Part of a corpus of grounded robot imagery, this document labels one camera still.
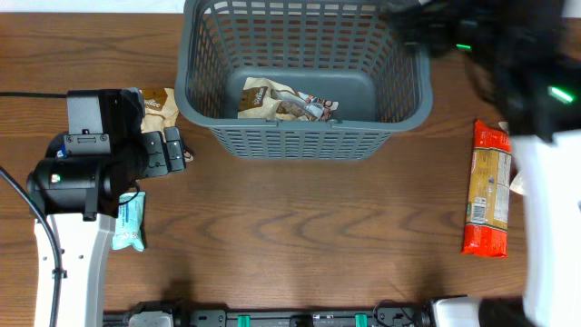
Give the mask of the Kleenex tissue multipack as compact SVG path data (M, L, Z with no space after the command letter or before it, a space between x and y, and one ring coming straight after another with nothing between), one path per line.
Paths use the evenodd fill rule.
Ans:
M55 158L66 158L67 157L65 144L59 144L55 147L54 157Z

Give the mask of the orange pasta package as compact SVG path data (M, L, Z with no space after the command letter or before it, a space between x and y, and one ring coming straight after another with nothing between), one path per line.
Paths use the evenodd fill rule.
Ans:
M483 257L507 255L511 164L511 144L507 133L480 120L475 121L464 254Z

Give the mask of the teal wet wipes pack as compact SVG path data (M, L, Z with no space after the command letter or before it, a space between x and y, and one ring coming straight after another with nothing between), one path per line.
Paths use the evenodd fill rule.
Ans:
M112 249L133 247L142 252L145 248L142 224L146 192L125 193L120 197L118 217L112 239Z

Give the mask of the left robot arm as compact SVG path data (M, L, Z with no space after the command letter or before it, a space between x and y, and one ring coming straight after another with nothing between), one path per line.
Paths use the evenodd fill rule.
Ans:
M122 198L138 181L185 168L175 127L146 132L137 88L67 93L68 129L57 135L27 179L34 225L37 326L103 323L108 252Z

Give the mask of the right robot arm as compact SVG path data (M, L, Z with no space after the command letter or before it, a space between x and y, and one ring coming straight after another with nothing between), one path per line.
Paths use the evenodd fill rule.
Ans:
M507 121L524 178L527 281L520 299L432 302L435 326L580 323L580 63L563 53L566 0L432 0L392 12L408 48L461 51L478 95Z

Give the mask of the brown-white snack bag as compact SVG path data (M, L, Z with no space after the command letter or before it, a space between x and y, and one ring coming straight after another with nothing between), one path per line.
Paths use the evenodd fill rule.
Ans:
M178 141L168 141L165 135L166 128L176 126L179 114L172 88L143 88L140 89L144 102L144 118L141 123L143 133L160 132L166 143L177 144Z
M239 101L239 119L326 122L338 109L336 101L305 94L267 78L248 77Z

